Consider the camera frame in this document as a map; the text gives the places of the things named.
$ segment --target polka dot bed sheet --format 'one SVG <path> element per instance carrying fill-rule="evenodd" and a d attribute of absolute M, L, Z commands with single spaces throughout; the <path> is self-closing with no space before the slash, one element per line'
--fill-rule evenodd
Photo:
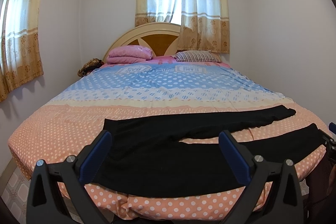
<path fill-rule="evenodd" d="M 312 112 L 227 66 L 142 63 L 105 67 L 74 83 L 38 109 L 13 133 L 8 145 L 21 171 L 29 178 L 38 159 L 55 163 L 68 155 L 77 155 L 99 134 L 105 118 L 257 110 L 281 104 L 295 109 L 296 115 L 265 127 L 235 132 L 233 137 L 238 142 L 270 138 L 311 123 L 329 133 L 327 126 Z M 218 143 L 218 138 L 181 141 L 190 145 Z M 305 178 L 324 154 L 325 148 L 321 146 L 297 163 L 299 178 Z M 265 184 L 256 210 L 263 206 L 271 185 Z M 63 183 L 59 186 L 62 194 L 69 198 Z M 108 209 L 126 220 L 138 216 L 155 220 L 221 220 L 244 190 L 181 198 L 146 198 L 118 193 L 101 185 L 87 184 L 85 189 L 100 209 Z"/>

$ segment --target silver screw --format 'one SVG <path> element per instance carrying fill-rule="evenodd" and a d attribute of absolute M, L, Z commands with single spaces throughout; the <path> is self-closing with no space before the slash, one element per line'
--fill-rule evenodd
<path fill-rule="evenodd" d="M 264 158 L 260 155 L 254 156 L 254 159 L 255 159 L 256 162 L 263 162 L 263 160 L 264 160 Z"/>
<path fill-rule="evenodd" d="M 292 160 L 286 160 L 286 164 L 287 164 L 288 166 L 292 166 L 292 165 L 293 165 L 293 161 L 292 161 Z"/>
<path fill-rule="evenodd" d="M 74 162 L 75 159 L 76 159 L 76 157 L 71 155 L 71 156 L 67 157 L 67 162 Z"/>
<path fill-rule="evenodd" d="M 43 160 L 38 160 L 38 161 L 37 161 L 37 163 L 36 163 L 36 165 L 37 165 L 37 166 L 42 166 L 42 165 L 43 165 L 43 163 L 44 163 L 44 161 L 43 161 Z"/>

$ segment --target striped pillow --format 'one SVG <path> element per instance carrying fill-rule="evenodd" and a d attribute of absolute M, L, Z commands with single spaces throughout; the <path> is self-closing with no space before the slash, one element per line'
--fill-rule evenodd
<path fill-rule="evenodd" d="M 177 62 L 222 62 L 208 51 L 184 51 L 178 52 L 172 55 L 172 57 L 174 57 Z"/>

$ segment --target curved headboard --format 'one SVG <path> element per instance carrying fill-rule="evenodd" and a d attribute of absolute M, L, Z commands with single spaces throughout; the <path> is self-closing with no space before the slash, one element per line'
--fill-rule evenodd
<path fill-rule="evenodd" d="M 103 61 L 111 49 L 124 45 L 141 45 L 153 50 L 155 56 L 173 55 L 177 52 L 180 25 L 153 22 L 147 23 L 128 31 L 119 37 L 107 50 Z"/>

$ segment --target white wall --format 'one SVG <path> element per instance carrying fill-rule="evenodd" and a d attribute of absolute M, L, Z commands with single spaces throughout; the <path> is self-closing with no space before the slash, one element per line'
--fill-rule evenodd
<path fill-rule="evenodd" d="M 249 0 L 247 75 L 336 121 L 336 9 L 331 0 Z"/>
<path fill-rule="evenodd" d="M 245 72 L 247 39 L 247 0 L 228 0 L 231 32 L 231 54 L 225 58 Z M 118 37 L 134 28 L 135 0 L 81 0 L 81 58 L 103 58 Z"/>
<path fill-rule="evenodd" d="M 35 110 L 78 80 L 79 0 L 41 0 L 39 43 L 44 75 L 11 92 L 0 103 L 0 173 L 11 153 L 7 140 Z"/>

